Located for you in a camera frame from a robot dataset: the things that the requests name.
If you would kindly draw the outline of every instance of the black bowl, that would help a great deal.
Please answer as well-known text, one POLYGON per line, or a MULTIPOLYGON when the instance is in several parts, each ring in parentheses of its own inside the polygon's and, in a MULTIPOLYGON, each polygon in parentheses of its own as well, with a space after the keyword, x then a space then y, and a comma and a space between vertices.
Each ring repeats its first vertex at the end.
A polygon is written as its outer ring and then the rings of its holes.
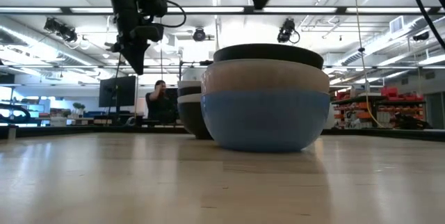
POLYGON ((213 61, 229 61, 238 59, 270 59, 292 61, 323 68, 323 58, 310 50, 279 44, 244 44, 225 47, 213 55, 213 61))
POLYGON ((201 86, 178 88, 178 97, 201 93, 201 86))
POLYGON ((194 134, 196 139, 212 140, 202 117, 201 102, 179 103, 178 112, 184 128, 194 134))

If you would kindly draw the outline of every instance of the person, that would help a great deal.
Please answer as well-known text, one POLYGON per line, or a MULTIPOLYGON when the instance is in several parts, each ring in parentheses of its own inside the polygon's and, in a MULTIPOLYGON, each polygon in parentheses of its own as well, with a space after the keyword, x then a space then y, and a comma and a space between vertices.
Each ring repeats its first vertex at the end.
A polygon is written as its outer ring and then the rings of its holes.
POLYGON ((159 80, 154 84, 154 91, 145 95, 148 107, 148 118, 159 120, 162 124, 176 121, 175 103, 166 95, 165 81, 159 80))

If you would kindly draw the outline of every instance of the computer monitor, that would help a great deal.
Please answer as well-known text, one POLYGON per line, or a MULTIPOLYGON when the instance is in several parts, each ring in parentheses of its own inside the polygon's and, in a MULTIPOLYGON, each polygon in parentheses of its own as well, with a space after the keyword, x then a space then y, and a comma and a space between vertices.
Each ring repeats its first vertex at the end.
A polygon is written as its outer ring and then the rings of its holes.
POLYGON ((135 86, 135 76, 101 80, 99 107, 116 106, 118 113, 121 106, 134 106, 135 86))

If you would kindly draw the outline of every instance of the yellow cable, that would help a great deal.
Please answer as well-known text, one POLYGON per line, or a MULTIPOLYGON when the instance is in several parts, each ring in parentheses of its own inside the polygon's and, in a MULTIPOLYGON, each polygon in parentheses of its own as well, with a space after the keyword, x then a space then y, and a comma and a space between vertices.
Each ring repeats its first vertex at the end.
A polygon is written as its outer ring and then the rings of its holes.
MULTIPOLYGON (((363 48, 363 44, 362 44, 362 32, 360 31, 359 2, 358 2, 358 0, 355 0, 355 8, 357 10, 357 27, 359 29, 360 49, 362 49, 363 48)), ((369 108, 369 95, 368 95, 368 89, 367 89, 367 85, 369 85, 369 82, 368 82, 368 75, 366 74, 366 68, 365 68, 365 65, 364 65, 364 57, 363 57, 363 52, 362 51, 360 52, 360 56, 362 57, 362 65, 363 65, 363 71, 364 71, 364 80, 365 80, 365 82, 364 82, 365 83, 364 92, 365 92, 365 96, 366 96, 366 107, 368 108, 368 113, 373 118, 375 123, 377 123, 377 125, 379 125, 382 128, 386 128, 385 126, 380 124, 380 122, 378 122, 377 119, 375 119, 371 109, 369 108)))

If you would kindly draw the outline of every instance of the stacked bowls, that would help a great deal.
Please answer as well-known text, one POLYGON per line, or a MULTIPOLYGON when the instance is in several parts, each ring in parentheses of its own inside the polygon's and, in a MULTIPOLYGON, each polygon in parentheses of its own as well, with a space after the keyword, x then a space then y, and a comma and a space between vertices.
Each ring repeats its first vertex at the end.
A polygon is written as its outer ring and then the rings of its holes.
POLYGON ((189 133, 211 139, 201 112, 201 81, 178 81, 178 113, 189 133))
POLYGON ((221 49, 202 75, 204 121, 222 147, 292 152, 312 144, 329 112, 318 54, 286 45, 221 49))

